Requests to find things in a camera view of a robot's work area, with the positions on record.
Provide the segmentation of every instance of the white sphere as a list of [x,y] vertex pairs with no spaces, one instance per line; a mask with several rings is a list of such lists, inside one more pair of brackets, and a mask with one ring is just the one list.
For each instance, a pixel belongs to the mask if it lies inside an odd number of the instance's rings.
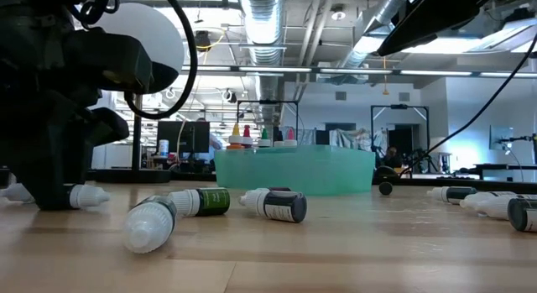
[[103,14],[96,25],[107,33],[131,36],[142,43],[153,61],[151,92],[164,90],[179,76],[185,59],[183,39],[161,12],[140,3],[124,3],[114,14]]

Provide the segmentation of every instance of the computer monitor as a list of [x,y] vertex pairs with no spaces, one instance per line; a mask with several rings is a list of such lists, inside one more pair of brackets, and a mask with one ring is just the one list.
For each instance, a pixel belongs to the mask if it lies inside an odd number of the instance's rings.
[[[169,141],[169,152],[177,152],[177,138],[182,122],[160,121],[157,129],[157,144],[160,140]],[[209,152],[209,129],[208,122],[187,122],[183,128],[180,141],[180,152],[204,154]]]
[[490,126],[488,134],[488,148],[490,150],[506,150],[503,147],[503,143],[500,142],[503,139],[510,139],[514,135],[514,129],[510,127]]

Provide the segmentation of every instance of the plastic bottle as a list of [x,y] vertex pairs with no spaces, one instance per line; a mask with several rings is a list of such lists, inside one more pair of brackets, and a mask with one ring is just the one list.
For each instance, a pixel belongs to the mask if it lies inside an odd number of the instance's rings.
[[261,139],[258,142],[259,148],[268,148],[272,147],[272,141],[269,139],[269,135],[267,134],[267,129],[263,128],[263,132],[261,133]]
[[537,200],[518,197],[511,199],[508,219],[518,231],[537,232]]
[[284,147],[285,146],[285,143],[284,143],[284,134],[282,133],[281,130],[278,131],[278,137],[276,138],[276,140],[274,141],[274,147]]
[[244,134],[242,135],[242,146],[245,149],[251,149],[253,147],[253,139],[250,137],[250,125],[244,126]]
[[76,185],[70,190],[69,202],[73,208],[97,207],[110,201],[110,194],[101,187]]
[[295,131],[290,128],[287,132],[287,139],[284,141],[285,147],[296,147],[298,145],[297,140],[295,140]]
[[512,199],[520,200],[537,200],[537,196],[534,195],[512,195],[512,196],[499,196],[485,201],[480,201],[476,205],[476,212],[478,214],[485,214],[488,217],[500,218],[509,220],[508,218],[508,204]]
[[162,246],[175,227],[177,209],[167,196],[150,196],[127,215],[123,227],[123,243],[137,254],[145,254]]
[[515,196],[516,194],[511,191],[488,191],[488,192],[478,192],[476,194],[469,195],[464,198],[459,204],[463,208],[470,210],[476,210],[476,205],[480,201],[486,201],[488,199],[497,197],[497,196]]
[[262,217],[285,222],[302,222],[308,209],[302,193],[267,188],[247,191],[239,203]]
[[0,197],[5,197],[8,201],[21,201],[24,203],[34,202],[34,197],[26,190],[23,184],[12,184],[6,189],[0,190]]
[[230,145],[226,149],[244,149],[244,146],[242,146],[242,137],[238,131],[238,123],[235,123],[235,126],[233,126],[233,133],[229,136],[228,142]]
[[458,205],[465,197],[476,193],[477,190],[473,187],[436,187],[432,191],[427,191],[427,196],[437,201]]
[[171,192],[169,198],[182,217],[221,215],[229,209],[229,192],[225,188],[199,188]]

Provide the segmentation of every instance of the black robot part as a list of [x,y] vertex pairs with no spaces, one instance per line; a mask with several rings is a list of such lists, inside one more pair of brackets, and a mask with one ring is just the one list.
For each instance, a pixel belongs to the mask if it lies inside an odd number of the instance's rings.
[[128,136],[115,112],[87,109],[100,88],[145,93],[152,77],[136,39],[75,31],[68,9],[85,1],[0,0],[0,165],[43,210],[71,209],[93,147]]

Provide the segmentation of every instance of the white bottle cap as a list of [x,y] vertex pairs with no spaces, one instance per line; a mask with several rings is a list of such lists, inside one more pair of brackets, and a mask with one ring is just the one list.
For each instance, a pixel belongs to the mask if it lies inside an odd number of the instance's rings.
[[251,137],[242,137],[242,143],[246,145],[253,145],[253,139]]
[[272,147],[272,140],[260,139],[258,142],[258,147]]
[[509,220],[507,213],[508,204],[509,201],[511,201],[511,199],[515,197],[516,195],[498,196],[485,201],[480,201],[476,205],[476,212],[478,214],[487,214],[489,217]]
[[298,145],[297,140],[285,140],[284,141],[284,146],[285,147],[296,147],[297,145]]
[[23,186],[23,184],[17,183],[12,184],[6,189],[0,190],[0,197],[5,197],[8,201],[22,201],[25,203],[34,202],[35,199],[28,192],[28,190]]
[[110,201],[110,194],[101,187],[76,185],[70,191],[69,201],[73,208],[97,207]]
[[431,191],[427,191],[427,196],[431,196],[437,201],[448,202],[446,192],[449,187],[435,187]]
[[241,136],[230,135],[229,138],[227,139],[227,142],[229,142],[229,144],[231,144],[231,143],[242,144],[242,137]]
[[250,212],[264,216],[264,201],[269,192],[270,190],[267,188],[259,188],[253,191],[247,191],[244,196],[239,197],[238,203],[246,206]]
[[478,192],[476,194],[472,194],[472,195],[465,197],[464,200],[462,200],[459,205],[469,210],[476,210],[476,205],[480,201],[486,201],[486,200],[492,199],[494,197],[499,197],[499,196],[514,196],[514,192],[510,192],[510,191]]
[[173,228],[168,208],[156,202],[135,207],[127,215],[123,227],[123,243],[137,254],[145,254],[162,246]]
[[193,217],[200,210],[200,195],[194,189],[170,192],[168,196],[175,204],[179,216]]

